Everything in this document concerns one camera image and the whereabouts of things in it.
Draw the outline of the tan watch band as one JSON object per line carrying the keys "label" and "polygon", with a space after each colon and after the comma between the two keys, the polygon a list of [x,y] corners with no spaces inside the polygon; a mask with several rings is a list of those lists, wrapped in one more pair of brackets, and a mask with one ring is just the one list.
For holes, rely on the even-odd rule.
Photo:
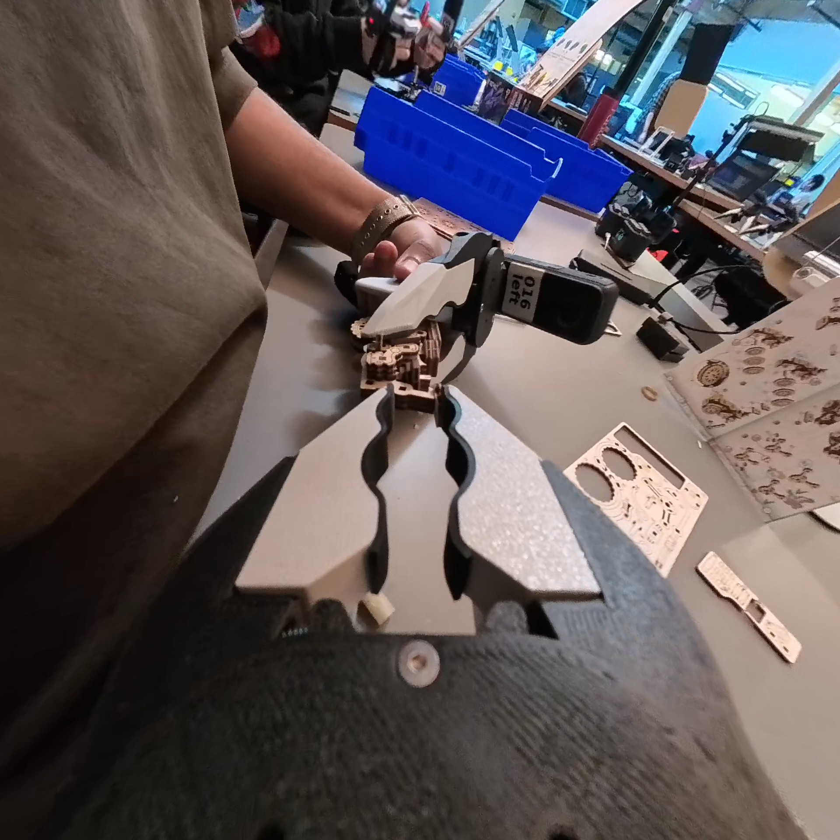
{"label": "tan watch band", "polygon": [[389,239],[395,228],[416,218],[420,213],[405,195],[391,195],[375,205],[353,237],[350,258],[355,268],[360,268],[363,259]]}

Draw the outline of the stack of wooden sheets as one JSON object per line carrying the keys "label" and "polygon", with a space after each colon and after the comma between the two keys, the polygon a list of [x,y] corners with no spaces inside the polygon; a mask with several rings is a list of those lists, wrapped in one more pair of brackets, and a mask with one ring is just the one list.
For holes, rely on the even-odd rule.
{"label": "stack of wooden sheets", "polygon": [[459,234],[489,233],[483,227],[450,213],[425,198],[409,201],[409,204],[440,237],[448,241]]}

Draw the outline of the black box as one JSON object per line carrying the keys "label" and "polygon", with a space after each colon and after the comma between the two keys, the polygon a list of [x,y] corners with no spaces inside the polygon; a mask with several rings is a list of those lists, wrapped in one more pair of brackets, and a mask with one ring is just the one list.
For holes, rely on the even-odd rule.
{"label": "black box", "polygon": [[689,350],[654,318],[646,318],[636,331],[635,337],[660,362],[677,364],[686,357]]}

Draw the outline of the printed instruction sheet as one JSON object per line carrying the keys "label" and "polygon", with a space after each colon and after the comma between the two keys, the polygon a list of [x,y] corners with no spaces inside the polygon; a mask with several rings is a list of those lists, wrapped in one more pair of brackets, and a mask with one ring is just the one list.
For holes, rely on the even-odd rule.
{"label": "printed instruction sheet", "polygon": [[839,502],[839,279],[665,378],[767,522]]}

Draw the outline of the black power adapter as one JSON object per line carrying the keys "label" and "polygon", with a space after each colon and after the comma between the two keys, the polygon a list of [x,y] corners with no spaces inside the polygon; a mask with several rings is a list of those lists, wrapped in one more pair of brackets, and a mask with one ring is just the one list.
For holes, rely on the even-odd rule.
{"label": "black power adapter", "polygon": [[642,288],[642,278],[620,266],[604,250],[583,249],[570,260],[569,268],[613,281],[620,297],[637,306],[658,307],[655,297]]}

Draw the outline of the wooden sheet with round holes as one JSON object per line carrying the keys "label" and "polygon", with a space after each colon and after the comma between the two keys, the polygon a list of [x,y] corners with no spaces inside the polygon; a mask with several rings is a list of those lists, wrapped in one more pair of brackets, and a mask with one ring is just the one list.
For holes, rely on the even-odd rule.
{"label": "wooden sheet with round holes", "polygon": [[665,578],[708,502],[705,491],[625,423],[564,474]]}

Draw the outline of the small wooden parts sheet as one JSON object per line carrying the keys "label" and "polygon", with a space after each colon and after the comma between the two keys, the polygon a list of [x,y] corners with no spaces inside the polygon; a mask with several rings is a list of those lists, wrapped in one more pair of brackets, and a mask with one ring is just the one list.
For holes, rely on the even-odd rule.
{"label": "small wooden parts sheet", "polygon": [[778,656],[789,665],[797,662],[802,644],[718,554],[708,552],[698,563],[696,572],[720,598],[749,619]]}

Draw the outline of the person's left hand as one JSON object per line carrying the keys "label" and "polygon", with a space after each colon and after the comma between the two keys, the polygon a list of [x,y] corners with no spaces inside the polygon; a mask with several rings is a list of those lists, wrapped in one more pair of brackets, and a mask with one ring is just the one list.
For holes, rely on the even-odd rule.
{"label": "person's left hand", "polygon": [[445,241],[422,218],[408,219],[380,241],[360,263],[360,277],[390,277],[403,281],[420,265],[441,256]]}

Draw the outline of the person's tan shirt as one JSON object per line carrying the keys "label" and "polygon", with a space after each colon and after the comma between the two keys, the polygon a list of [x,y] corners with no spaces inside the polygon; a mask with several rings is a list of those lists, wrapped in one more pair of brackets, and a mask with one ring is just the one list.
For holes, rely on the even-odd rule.
{"label": "person's tan shirt", "polygon": [[266,320],[231,2],[2,3],[2,838],[213,494]]}

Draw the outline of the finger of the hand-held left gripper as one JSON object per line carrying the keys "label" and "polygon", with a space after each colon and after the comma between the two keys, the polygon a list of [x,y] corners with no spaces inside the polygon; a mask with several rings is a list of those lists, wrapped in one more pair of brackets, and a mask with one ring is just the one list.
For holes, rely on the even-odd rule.
{"label": "finger of the hand-held left gripper", "polygon": [[477,348],[466,341],[463,333],[442,332],[440,359],[438,361],[438,384],[454,382],[472,361]]}

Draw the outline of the wooden puzzle model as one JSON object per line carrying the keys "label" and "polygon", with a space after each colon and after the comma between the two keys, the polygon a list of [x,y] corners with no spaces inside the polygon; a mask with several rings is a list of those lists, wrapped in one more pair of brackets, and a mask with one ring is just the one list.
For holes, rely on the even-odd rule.
{"label": "wooden puzzle model", "polygon": [[443,357],[438,322],[427,318],[401,336],[366,339],[367,318],[350,325],[353,344],[360,355],[360,399],[388,387],[393,389],[395,409],[435,414],[441,386],[435,381]]}

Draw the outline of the red cylinder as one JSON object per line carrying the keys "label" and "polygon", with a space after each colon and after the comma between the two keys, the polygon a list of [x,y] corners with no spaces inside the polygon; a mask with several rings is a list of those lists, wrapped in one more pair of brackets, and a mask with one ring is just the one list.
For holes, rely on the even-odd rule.
{"label": "red cylinder", "polygon": [[606,87],[588,111],[578,137],[591,150],[600,143],[608,123],[620,104],[621,97],[621,93],[616,94],[613,88]]}

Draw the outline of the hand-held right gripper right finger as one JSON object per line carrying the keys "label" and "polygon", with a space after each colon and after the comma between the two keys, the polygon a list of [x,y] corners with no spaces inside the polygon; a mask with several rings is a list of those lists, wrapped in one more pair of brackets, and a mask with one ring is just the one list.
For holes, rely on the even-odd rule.
{"label": "hand-held right gripper right finger", "polygon": [[478,619],[498,604],[588,603],[602,588],[543,460],[454,386],[439,393],[437,424],[455,483],[444,577]]}

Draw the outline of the black electronic device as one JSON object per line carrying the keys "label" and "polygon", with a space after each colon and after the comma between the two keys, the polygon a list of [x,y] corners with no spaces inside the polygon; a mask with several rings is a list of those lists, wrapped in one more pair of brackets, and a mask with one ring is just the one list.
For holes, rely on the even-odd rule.
{"label": "black electronic device", "polygon": [[657,250],[677,229],[669,203],[669,185],[645,173],[633,173],[606,205],[594,234],[606,250],[629,267],[646,251]]}

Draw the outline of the blue bin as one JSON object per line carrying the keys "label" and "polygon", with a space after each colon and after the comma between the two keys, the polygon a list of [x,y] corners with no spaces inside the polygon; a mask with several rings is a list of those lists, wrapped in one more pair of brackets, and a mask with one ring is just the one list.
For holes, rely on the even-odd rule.
{"label": "blue bin", "polygon": [[547,159],[561,160],[543,196],[587,213],[599,215],[633,173],[603,150],[592,150],[573,135],[515,109],[507,111],[500,126],[543,149]]}
{"label": "blue bin", "polygon": [[371,88],[353,143],[375,180],[510,241],[563,164],[427,91],[411,103]]}
{"label": "blue bin", "polygon": [[486,73],[479,67],[456,56],[446,55],[432,76],[429,90],[457,106],[470,108],[475,104],[485,80]]}

